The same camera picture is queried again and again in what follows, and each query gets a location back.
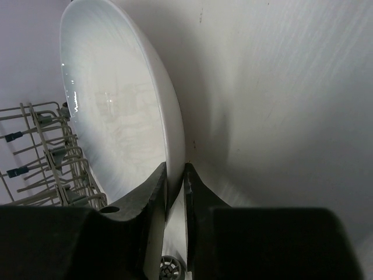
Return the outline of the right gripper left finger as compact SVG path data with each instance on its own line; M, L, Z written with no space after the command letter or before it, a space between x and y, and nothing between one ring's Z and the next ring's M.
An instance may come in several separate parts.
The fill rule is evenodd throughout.
M115 279L158 279L166 222L167 170L161 163L138 187L100 210L109 224L105 261Z

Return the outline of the white oval plate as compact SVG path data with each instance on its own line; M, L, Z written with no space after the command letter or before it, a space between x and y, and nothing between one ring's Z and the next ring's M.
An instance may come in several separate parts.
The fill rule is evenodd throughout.
M161 164L167 170L166 223L182 186L185 139L180 105L158 53L111 1L73 1L60 26L61 69L78 143L110 204L141 185ZM114 279L105 261L94 276Z

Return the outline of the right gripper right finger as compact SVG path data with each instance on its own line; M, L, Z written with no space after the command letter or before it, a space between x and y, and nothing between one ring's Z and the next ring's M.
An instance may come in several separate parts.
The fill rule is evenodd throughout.
M231 232L225 228L230 208L202 181L195 167L184 169L187 270L193 279L224 279L231 251Z

